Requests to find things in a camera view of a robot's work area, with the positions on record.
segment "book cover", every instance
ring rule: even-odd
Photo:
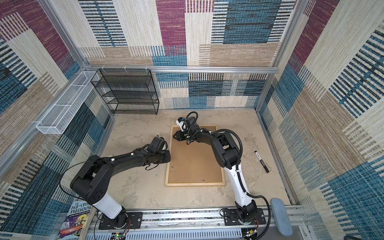
[[[78,240],[91,208],[85,201],[73,202],[56,239]]]

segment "red wire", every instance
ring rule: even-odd
[[[129,224],[128,224],[128,226],[124,229],[124,232],[122,232],[123,234],[125,233],[125,230],[127,230],[128,229],[128,232],[129,232],[129,230],[131,229],[131,220],[130,219],[128,219],[129,220]]]
[[[259,221],[257,220],[257,218],[255,217],[255,220],[257,222],[257,227],[256,227],[256,230],[259,228]]]

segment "concrete floor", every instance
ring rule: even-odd
[[[117,115],[102,156],[130,152],[150,143],[156,135],[169,142],[170,126],[190,111],[160,109],[157,115]],[[268,200],[280,198],[284,204],[289,205],[288,196],[255,111],[215,109],[197,112],[198,124],[217,124],[219,129],[231,129],[241,138],[242,169],[251,194],[264,195]],[[268,166],[268,174],[258,161],[255,150]],[[137,167],[116,174],[111,179],[108,192],[126,209],[235,205],[235,195],[227,176],[224,187],[165,187],[166,168],[167,164],[160,164],[151,171]],[[265,205],[265,202],[256,199],[256,204]]]

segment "marker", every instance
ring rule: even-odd
[[[263,165],[265,171],[266,171],[267,173],[269,173],[269,170],[268,170],[268,168],[266,167],[266,165],[265,165],[264,161],[262,160],[262,158],[260,157],[259,153],[258,153],[257,151],[255,151],[255,154],[256,154],[257,158],[260,160],[260,162],[262,163],[262,165]]]

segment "white wire mesh basket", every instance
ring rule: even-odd
[[[43,116],[36,128],[43,134],[63,134],[93,89],[90,82],[96,72],[84,71],[74,80],[59,100]]]

